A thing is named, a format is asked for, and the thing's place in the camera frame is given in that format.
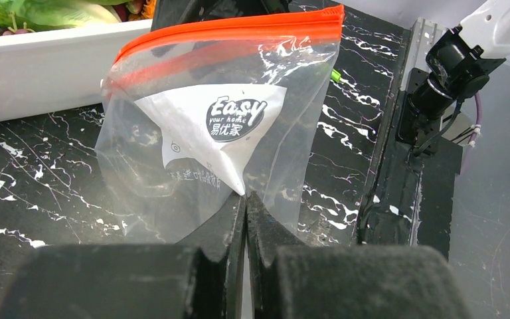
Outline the napa cabbage toy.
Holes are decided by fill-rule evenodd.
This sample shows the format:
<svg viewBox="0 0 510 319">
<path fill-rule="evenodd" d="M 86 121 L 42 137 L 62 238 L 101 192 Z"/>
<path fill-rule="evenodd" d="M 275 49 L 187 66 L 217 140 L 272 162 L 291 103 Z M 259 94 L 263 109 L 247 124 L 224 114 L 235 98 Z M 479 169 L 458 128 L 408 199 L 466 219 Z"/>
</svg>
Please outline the napa cabbage toy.
<svg viewBox="0 0 510 319">
<path fill-rule="evenodd" d="M 100 1 L 0 1 L 0 28 L 53 31 L 119 22 Z"/>
</svg>

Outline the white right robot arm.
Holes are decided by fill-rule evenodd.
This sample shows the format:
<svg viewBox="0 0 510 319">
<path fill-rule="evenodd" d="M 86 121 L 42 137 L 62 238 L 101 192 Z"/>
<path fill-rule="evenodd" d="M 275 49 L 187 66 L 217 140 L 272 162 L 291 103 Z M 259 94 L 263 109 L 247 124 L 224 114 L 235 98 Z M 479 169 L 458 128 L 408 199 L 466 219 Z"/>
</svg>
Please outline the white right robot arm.
<svg viewBox="0 0 510 319">
<path fill-rule="evenodd" d="M 450 128 L 438 127 L 444 112 L 454 107 L 453 123 L 465 100 L 475 96 L 489 75 L 510 54 L 510 1 L 486 1 L 447 30 L 426 54 L 429 73 L 413 69 L 422 81 L 411 80 L 398 123 L 398 141 L 414 157 L 436 153 L 437 140 Z"/>
</svg>

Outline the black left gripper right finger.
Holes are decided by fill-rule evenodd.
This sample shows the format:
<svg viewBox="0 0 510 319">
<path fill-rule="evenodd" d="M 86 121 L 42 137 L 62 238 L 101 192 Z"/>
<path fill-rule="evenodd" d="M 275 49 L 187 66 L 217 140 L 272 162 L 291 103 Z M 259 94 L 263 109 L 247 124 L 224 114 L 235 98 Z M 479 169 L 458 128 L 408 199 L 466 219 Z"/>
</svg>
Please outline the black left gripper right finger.
<svg viewBox="0 0 510 319">
<path fill-rule="evenodd" d="M 471 318 L 436 250 L 402 245 L 311 247 L 246 200 L 255 318 Z"/>
</svg>

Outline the grape bunch toy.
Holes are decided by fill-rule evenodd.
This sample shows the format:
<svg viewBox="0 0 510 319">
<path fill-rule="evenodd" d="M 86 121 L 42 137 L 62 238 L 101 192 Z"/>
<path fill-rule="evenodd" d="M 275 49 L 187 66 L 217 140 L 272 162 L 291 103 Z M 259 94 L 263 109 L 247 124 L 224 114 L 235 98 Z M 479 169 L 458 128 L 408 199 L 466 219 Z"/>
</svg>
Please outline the grape bunch toy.
<svg viewBox="0 0 510 319">
<path fill-rule="evenodd" d="M 21 21 L 16 18 L 16 14 L 14 12 L 10 12 L 9 18 L 11 23 L 1 31 L 1 36 L 35 33 L 35 30 L 31 29 L 26 21 Z"/>
</svg>

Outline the clear zip bag orange zipper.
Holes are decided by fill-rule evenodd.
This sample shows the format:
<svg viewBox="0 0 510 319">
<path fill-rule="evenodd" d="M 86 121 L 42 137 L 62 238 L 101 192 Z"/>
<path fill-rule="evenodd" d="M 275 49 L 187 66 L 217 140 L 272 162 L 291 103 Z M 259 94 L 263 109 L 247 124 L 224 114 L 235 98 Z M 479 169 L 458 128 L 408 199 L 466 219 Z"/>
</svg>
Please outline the clear zip bag orange zipper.
<svg viewBox="0 0 510 319">
<path fill-rule="evenodd" d="M 130 243 L 176 243 L 255 193 L 297 233 L 345 9 L 165 27 L 118 53 L 95 151 Z"/>
</svg>

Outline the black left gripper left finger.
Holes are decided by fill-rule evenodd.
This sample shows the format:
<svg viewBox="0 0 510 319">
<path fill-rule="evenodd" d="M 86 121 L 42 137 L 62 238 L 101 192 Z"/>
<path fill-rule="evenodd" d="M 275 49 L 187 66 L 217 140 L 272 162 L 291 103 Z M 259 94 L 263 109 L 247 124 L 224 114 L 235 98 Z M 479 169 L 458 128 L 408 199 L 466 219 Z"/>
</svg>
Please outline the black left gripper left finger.
<svg viewBox="0 0 510 319">
<path fill-rule="evenodd" d="M 0 302 L 0 318 L 239 318 L 246 201 L 175 244 L 37 249 Z"/>
</svg>

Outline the white green pen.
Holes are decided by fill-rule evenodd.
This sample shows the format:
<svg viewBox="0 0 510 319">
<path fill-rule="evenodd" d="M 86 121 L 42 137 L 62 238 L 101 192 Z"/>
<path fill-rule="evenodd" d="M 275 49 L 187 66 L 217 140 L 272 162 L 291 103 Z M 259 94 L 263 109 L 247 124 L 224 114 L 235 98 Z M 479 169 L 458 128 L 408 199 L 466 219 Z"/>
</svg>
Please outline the white green pen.
<svg viewBox="0 0 510 319">
<path fill-rule="evenodd" d="M 339 83 L 341 81 L 341 73 L 333 69 L 331 72 L 331 80 L 335 83 Z"/>
</svg>

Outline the white plastic bin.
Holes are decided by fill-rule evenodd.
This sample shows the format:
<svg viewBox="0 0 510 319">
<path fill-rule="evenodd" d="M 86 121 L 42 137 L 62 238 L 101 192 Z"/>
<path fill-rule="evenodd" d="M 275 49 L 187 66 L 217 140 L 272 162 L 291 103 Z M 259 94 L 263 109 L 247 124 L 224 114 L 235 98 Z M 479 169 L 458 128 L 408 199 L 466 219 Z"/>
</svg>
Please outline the white plastic bin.
<svg viewBox="0 0 510 319">
<path fill-rule="evenodd" d="M 100 81 L 150 20 L 0 37 L 0 121 L 101 101 Z"/>
</svg>

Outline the orange marigold flower toy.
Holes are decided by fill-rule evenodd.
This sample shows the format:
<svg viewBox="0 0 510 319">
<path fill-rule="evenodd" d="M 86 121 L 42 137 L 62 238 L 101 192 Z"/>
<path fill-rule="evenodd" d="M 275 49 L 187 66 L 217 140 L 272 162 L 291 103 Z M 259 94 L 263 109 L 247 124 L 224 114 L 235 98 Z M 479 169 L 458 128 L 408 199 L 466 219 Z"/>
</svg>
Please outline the orange marigold flower toy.
<svg viewBox="0 0 510 319">
<path fill-rule="evenodd" d="M 145 0 L 141 16 L 144 19 L 152 19 L 155 13 L 156 0 Z"/>
</svg>

